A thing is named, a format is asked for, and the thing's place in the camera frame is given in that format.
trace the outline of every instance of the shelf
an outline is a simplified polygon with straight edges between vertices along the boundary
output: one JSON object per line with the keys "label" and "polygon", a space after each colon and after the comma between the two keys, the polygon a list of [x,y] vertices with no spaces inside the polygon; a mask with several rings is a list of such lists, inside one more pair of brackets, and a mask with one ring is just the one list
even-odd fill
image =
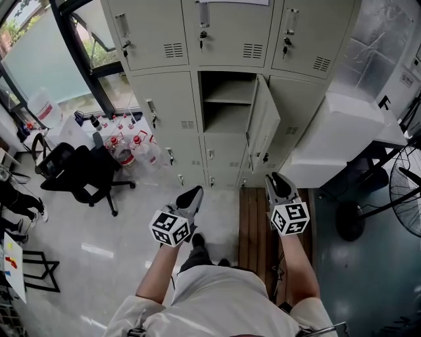
{"label": "shelf", "polygon": [[250,105],[204,104],[205,133],[244,134]]}
{"label": "shelf", "polygon": [[256,77],[236,72],[202,72],[203,101],[251,104]]}

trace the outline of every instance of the white floor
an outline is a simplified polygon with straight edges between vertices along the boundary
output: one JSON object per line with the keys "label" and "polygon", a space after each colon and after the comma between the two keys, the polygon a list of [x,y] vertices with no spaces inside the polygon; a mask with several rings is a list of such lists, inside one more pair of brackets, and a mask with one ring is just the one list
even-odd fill
{"label": "white floor", "polygon": [[[49,212],[48,222],[39,221],[30,230],[24,248],[44,251],[47,259],[60,261],[55,277],[61,293],[28,288],[28,303],[15,299],[14,306],[30,337],[101,336],[124,298],[136,291],[159,248],[148,229],[151,217],[183,190],[151,184],[139,184],[134,190],[114,188],[112,198],[119,212],[114,218],[106,199],[90,208],[70,193],[41,190],[43,178],[34,173],[31,157],[25,154],[20,161],[18,171],[32,177],[27,187],[42,198]],[[28,193],[22,186],[19,190]],[[18,219],[9,211],[3,214]],[[205,190],[195,223],[214,262],[223,257],[236,262],[238,215],[238,192]],[[190,249],[183,244],[174,278]],[[170,303],[172,293],[170,285],[164,304]]]}

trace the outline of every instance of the black pants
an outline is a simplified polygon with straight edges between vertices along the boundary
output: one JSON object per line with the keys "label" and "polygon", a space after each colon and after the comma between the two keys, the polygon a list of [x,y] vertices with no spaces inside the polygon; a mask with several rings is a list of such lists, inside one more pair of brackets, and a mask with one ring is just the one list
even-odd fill
{"label": "black pants", "polygon": [[39,200],[28,194],[20,193],[13,188],[10,182],[0,182],[0,203],[13,213],[25,215],[31,220],[35,215],[29,208],[35,207],[39,212],[44,210]]}
{"label": "black pants", "polygon": [[0,217],[0,238],[4,238],[5,232],[14,240],[22,241],[25,238],[25,235],[12,234],[8,230],[15,231],[18,230],[18,225],[6,220],[5,218]]}
{"label": "black pants", "polygon": [[190,252],[189,258],[185,263],[183,263],[182,267],[180,268],[180,272],[201,265],[213,266],[214,264],[212,263],[211,259],[209,259],[209,253],[206,248],[197,246],[194,247]]}

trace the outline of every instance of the black office chair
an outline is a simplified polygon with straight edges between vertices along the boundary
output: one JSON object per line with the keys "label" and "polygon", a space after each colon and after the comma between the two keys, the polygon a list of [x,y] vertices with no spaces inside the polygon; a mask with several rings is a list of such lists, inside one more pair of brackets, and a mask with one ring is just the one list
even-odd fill
{"label": "black office chair", "polygon": [[[112,205],[111,187],[129,185],[130,188],[135,188],[136,184],[131,181],[113,181],[114,172],[121,166],[103,145],[91,151],[86,146],[80,146],[76,150],[72,148],[71,151],[70,145],[63,144],[65,143],[56,146],[39,165],[43,172],[53,172],[41,184],[41,188],[47,191],[70,192],[77,201],[87,203],[90,207],[107,197],[111,214],[116,217],[118,212]],[[65,155],[66,159],[59,160],[61,155]],[[96,187],[98,191],[91,195],[85,189],[88,184]]]}

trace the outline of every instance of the ventilation slot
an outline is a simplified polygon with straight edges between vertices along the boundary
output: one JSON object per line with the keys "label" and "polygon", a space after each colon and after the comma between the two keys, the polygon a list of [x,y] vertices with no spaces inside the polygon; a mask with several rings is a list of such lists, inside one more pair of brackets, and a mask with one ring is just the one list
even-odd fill
{"label": "ventilation slot", "polygon": [[330,60],[317,56],[313,64],[313,69],[326,72],[328,71],[329,66]]}
{"label": "ventilation slot", "polygon": [[195,123],[192,120],[182,120],[183,129],[194,129]]}
{"label": "ventilation slot", "polygon": [[298,131],[298,128],[293,128],[292,126],[288,126],[285,134],[296,134]]}
{"label": "ventilation slot", "polygon": [[251,43],[244,43],[243,57],[247,59],[261,59],[263,45],[253,45]]}
{"label": "ventilation slot", "polygon": [[164,45],[166,58],[183,57],[183,46],[181,43],[169,43]]}

